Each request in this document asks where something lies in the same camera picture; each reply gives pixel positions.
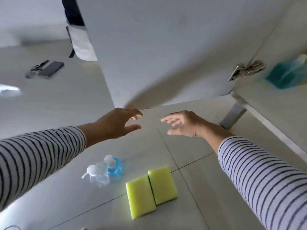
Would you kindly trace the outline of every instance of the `metal hinge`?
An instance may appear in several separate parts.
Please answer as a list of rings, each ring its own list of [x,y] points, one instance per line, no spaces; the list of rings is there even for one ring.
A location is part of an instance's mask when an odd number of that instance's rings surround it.
[[[233,71],[232,75],[229,77],[228,81],[234,81],[236,78],[241,76],[246,77],[254,75],[266,69],[266,66],[267,65],[264,64],[262,60],[256,60],[247,68],[245,68],[244,64],[238,64],[235,67],[235,70]]]

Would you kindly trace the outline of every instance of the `blue liquid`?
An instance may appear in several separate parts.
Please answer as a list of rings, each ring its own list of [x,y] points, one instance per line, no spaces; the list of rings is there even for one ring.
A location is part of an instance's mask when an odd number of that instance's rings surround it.
[[[113,157],[113,159],[116,161],[116,165],[114,168],[108,168],[108,173],[120,177],[122,175],[122,162],[118,157]]]
[[[275,65],[266,80],[279,89],[286,89],[300,85],[307,77],[304,66],[291,70],[291,62],[280,62]]]

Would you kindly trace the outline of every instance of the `yellow sponge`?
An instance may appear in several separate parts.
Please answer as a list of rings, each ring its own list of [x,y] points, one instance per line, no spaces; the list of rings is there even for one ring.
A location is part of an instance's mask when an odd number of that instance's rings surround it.
[[[168,166],[148,171],[156,204],[177,198],[178,191]]]
[[[126,189],[133,220],[156,210],[157,207],[147,175],[127,182]]]

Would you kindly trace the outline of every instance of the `right hand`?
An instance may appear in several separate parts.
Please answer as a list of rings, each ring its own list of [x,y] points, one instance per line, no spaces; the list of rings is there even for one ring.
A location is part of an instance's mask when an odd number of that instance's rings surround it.
[[[208,123],[194,112],[187,110],[171,113],[161,119],[161,122],[167,122],[174,127],[167,132],[168,135],[185,135],[191,137],[202,137],[202,129]]]

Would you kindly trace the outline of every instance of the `striped shirt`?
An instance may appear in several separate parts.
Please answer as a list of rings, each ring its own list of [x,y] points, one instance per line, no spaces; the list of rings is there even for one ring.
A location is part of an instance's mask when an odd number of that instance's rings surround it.
[[[85,146],[84,134],[75,127],[0,140],[0,211],[64,167]]]
[[[266,229],[307,229],[307,175],[237,136],[221,143],[218,157]]]
[[[75,127],[0,140],[0,211],[64,167],[85,146],[84,134]],[[307,229],[307,175],[237,136],[221,143],[218,157],[265,228]]]

